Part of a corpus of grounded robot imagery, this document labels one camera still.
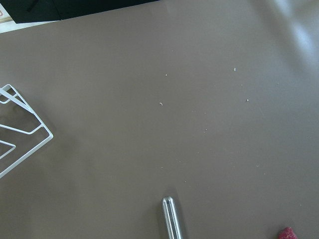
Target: white wire rack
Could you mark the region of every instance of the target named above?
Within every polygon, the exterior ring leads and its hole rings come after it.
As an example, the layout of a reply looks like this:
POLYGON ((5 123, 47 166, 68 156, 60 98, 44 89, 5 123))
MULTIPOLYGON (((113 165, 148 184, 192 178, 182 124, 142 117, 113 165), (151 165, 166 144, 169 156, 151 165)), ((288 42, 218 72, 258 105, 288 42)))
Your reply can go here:
MULTIPOLYGON (((31 114, 33 114, 36 117, 36 119, 39 121, 39 125, 36 128, 34 128, 33 130, 31 130, 31 131, 24 131, 24 130, 21 130, 21 129, 18 129, 18 128, 14 128, 14 127, 10 127, 10 126, 4 125, 4 124, 0 124, 0 127, 8 129, 8 130, 13 130, 15 132, 22 133, 22 134, 34 134, 40 128, 43 128, 43 129, 46 130, 48 136, 43 141, 41 141, 36 146, 34 146, 32 149, 30 149, 23 156, 18 158, 9 167, 4 169, 0 173, 0 178, 5 176, 8 172, 10 172, 12 169, 14 169, 18 164, 20 164, 22 161, 24 161, 26 158, 28 158, 30 155, 32 155, 34 152, 36 152, 39 148, 44 146, 46 143, 48 143, 53 138, 53 134, 48 129, 48 127, 43 123, 43 121, 40 119, 40 117, 34 112, 34 110, 30 107, 30 105, 23 99, 23 97, 18 93, 18 91, 13 86, 8 84, 8 85, 5 85, 4 87, 0 88, 0 96, 1 95, 4 96, 4 98, 6 99, 5 101, 1 101, 0 100, 1 104, 3 104, 3 105, 7 104, 10 101, 16 103, 17 105, 22 107, 24 110, 26 110, 26 111, 30 112, 31 114), (10 89, 11 89, 11 91, 13 91, 13 94, 8 93, 8 91, 10 89)), ((5 152, 4 154, 0 155, 0 160, 3 159, 4 157, 6 157, 8 154, 10 154, 12 151, 14 151, 16 149, 16 145, 14 143, 12 143, 12 142, 5 142, 5 141, 0 140, 0 145, 1 144, 7 145, 7 147, 9 147, 10 149, 7 152, 5 152)))

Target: red strawberry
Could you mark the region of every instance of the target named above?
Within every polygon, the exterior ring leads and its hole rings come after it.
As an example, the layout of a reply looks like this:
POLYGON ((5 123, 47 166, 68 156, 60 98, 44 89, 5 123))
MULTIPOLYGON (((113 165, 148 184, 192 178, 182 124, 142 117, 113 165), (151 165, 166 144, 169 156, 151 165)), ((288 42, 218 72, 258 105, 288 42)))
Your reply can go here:
POLYGON ((285 228, 278 235, 278 239, 298 239, 292 228, 285 228))

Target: black object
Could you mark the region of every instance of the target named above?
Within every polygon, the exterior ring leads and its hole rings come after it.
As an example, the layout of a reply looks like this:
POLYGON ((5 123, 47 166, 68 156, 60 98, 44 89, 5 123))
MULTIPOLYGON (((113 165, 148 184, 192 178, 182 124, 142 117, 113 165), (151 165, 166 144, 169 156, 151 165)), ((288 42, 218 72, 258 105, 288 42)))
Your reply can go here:
POLYGON ((16 23, 55 21, 157 0, 0 0, 16 23))

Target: gray surface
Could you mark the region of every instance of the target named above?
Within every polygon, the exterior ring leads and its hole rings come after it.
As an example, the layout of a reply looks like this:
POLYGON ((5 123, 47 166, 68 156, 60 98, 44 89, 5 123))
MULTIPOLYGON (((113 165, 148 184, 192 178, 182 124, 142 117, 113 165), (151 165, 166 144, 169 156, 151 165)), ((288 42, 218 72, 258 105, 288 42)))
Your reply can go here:
POLYGON ((1 84, 55 136, 1 179, 1 237, 165 239, 170 194, 185 238, 316 238, 318 1, 279 2, 163 0, 1 34, 1 84))

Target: silver metal cylinder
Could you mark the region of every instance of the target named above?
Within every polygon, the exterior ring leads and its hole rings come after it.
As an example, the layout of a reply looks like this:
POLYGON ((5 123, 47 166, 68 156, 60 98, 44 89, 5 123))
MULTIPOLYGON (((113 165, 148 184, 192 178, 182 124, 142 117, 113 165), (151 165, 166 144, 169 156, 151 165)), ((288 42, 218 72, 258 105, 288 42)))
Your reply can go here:
POLYGON ((164 197, 162 200, 163 211, 169 239, 182 239, 179 221, 176 213, 174 199, 164 197))

